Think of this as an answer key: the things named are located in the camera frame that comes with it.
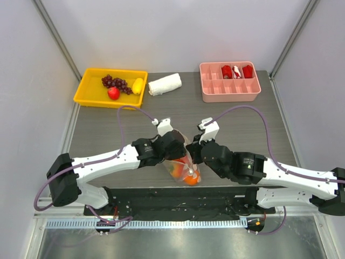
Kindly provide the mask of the orange red fake persimmon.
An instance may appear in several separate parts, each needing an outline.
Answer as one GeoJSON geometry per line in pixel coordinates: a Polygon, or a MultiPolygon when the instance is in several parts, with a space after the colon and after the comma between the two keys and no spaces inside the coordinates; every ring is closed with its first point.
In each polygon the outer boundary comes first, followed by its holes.
{"type": "Polygon", "coordinates": [[[182,160],[168,161],[167,170],[175,178],[180,178],[189,173],[189,167],[182,160]]]}

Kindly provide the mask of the clear zip top bag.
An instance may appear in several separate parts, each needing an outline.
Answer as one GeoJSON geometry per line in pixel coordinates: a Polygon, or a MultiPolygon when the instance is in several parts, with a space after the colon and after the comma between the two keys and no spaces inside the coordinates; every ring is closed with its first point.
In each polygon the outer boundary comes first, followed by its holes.
{"type": "Polygon", "coordinates": [[[187,150],[190,141],[179,130],[175,129],[175,132],[181,144],[178,144],[173,151],[164,156],[163,164],[176,182],[182,182],[187,186],[196,186],[201,181],[201,174],[198,165],[193,163],[187,150]]]}

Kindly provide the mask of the yellow fake mango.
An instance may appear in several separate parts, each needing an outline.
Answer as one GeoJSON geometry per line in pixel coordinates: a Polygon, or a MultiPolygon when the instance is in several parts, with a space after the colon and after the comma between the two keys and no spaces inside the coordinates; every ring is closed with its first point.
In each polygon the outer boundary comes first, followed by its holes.
{"type": "Polygon", "coordinates": [[[137,78],[134,81],[133,85],[132,85],[132,92],[133,92],[133,94],[135,94],[135,95],[141,94],[143,85],[144,85],[143,79],[142,78],[137,78]]]}

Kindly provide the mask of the red fake tomato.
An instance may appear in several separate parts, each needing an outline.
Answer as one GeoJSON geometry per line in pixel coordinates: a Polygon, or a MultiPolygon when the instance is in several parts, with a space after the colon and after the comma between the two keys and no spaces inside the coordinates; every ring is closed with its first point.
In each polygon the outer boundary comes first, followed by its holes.
{"type": "Polygon", "coordinates": [[[107,94],[111,100],[118,100],[121,93],[117,87],[111,87],[108,89],[107,94]]]}

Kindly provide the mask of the purple fake grape bunch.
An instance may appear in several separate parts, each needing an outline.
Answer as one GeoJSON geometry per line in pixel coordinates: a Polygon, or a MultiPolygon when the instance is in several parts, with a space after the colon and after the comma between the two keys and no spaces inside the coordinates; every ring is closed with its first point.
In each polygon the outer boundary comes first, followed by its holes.
{"type": "Polygon", "coordinates": [[[102,84],[106,88],[116,87],[123,93],[133,94],[132,89],[128,86],[127,82],[121,78],[113,78],[109,74],[101,79],[102,84]]]}

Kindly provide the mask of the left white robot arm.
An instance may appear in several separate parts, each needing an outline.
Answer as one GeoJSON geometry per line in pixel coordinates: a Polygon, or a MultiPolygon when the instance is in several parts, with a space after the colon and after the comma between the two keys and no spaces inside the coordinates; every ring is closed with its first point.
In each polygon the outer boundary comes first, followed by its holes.
{"type": "Polygon", "coordinates": [[[186,155],[184,136],[177,130],[152,139],[139,138],[123,149],[71,159],[65,153],[57,157],[47,173],[52,204],[63,207],[77,202],[97,209],[102,215],[114,211],[115,202],[107,187],[95,187],[90,181],[115,172],[156,166],[165,160],[186,155]]]}

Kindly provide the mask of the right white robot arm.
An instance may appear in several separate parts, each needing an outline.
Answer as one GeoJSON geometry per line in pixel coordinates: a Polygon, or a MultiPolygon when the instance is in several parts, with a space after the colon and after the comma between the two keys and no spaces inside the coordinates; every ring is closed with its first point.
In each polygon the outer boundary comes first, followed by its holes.
{"type": "Polygon", "coordinates": [[[322,172],[275,163],[263,155],[233,152],[214,140],[200,141],[200,135],[187,150],[194,163],[205,164],[220,178],[258,186],[243,200],[249,213],[261,208],[306,206],[327,215],[344,215],[343,168],[322,172]]]}

